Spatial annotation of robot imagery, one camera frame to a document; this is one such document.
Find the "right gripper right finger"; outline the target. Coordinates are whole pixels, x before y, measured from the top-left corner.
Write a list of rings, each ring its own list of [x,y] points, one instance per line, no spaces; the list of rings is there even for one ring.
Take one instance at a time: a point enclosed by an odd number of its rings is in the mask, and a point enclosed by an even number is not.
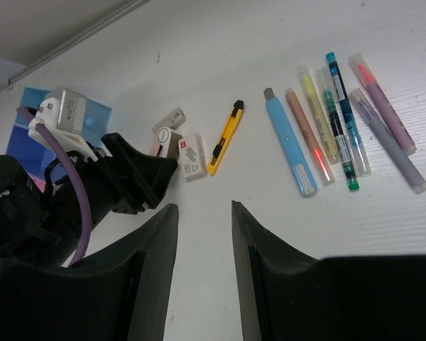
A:
[[[426,340],[426,255],[315,259],[236,201],[231,232],[245,340]]]

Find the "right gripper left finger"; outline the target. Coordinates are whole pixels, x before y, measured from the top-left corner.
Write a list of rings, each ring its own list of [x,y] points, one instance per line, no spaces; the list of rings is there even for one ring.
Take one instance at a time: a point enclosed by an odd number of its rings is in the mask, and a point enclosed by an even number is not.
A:
[[[0,340],[162,340],[179,209],[63,268],[0,258]]]

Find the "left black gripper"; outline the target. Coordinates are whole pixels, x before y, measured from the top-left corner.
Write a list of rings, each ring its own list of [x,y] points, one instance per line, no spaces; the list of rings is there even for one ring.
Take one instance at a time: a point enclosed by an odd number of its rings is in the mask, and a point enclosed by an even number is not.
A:
[[[141,153],[118,133],[102,142],[110,156],[75,162],[92,225],[109,212],[136,215],[157,208],[178,162]],[[67,176],[40,190],[17,159],[0,155],[0,258],[60,266],[77,248],[81,230],[80,205]]]

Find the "light blue utility knife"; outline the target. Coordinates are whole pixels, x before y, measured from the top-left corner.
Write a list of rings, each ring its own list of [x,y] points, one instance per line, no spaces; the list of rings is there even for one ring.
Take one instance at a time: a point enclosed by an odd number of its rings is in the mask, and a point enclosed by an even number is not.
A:
[[[273,125],[275,134],[278,137],[298,190],[301,196],[312,197],[317,193],[318,187],[283,105],[274,95],[271,87],[265,88],[263,95],[266,100],[268,116]]]

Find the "orange highlighter pen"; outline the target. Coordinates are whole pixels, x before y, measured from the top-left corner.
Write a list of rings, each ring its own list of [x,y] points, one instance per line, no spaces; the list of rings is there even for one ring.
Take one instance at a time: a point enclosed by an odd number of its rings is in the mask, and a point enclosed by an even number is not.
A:
[[[297,125],[299,126],[308,150],[315,163],[316,169],[322,180],[323,185],[331,185],[335,182],[334,174],[324,156],[322,149],[314,135],[301,103],[293,89],[287,89],[285,92],[287,103],[295,117]]]

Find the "white boxed eraser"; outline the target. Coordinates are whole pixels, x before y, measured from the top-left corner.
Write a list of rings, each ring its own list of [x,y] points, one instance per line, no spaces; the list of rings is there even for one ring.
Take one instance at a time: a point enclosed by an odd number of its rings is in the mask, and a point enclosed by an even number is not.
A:
[[[191,134],[178,141],[181,173],[186,181],[193,181],[207,175],[207,162],[199,134]]]

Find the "yellow utility knife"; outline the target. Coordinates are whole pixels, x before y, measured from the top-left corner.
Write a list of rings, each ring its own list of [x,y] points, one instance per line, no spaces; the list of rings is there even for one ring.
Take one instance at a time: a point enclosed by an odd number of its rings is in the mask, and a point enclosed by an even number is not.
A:
[[[244,101],[239,99],[234,103],[228,115],[226,124],[224,125],[222,133],[214,147],[212,156],[207,165],[207,172],[211,176],[215,175],[217,172],[217,169],[224,157],[224,154],[237,129],[237,126],[239,125],[243,111],[244,111]]]

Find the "beige eraser block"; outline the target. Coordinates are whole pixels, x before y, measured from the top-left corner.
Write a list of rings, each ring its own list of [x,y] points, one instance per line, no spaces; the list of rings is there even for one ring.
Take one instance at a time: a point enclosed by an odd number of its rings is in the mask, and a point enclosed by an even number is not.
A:
[[[180,108],[176,108],[172,110],[164,119],[160,120],[152,128],[152,132],[156,134],[163,127],[176,129],[185,122],[186,122],[186,117],[184,112]]]

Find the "yellow highlighter pen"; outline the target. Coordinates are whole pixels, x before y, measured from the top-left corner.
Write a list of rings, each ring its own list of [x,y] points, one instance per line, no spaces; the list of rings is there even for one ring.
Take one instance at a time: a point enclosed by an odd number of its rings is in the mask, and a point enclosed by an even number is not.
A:
[[[330,131],[330,127],[309,68],[306,66],[300,66],[297,69],[297,76],[312,112],[322,145],[324,146],[325,153],[327,154],[327,159],[331,164],[336,164],[339,162],[339,152],[334,141],[334,137]]]

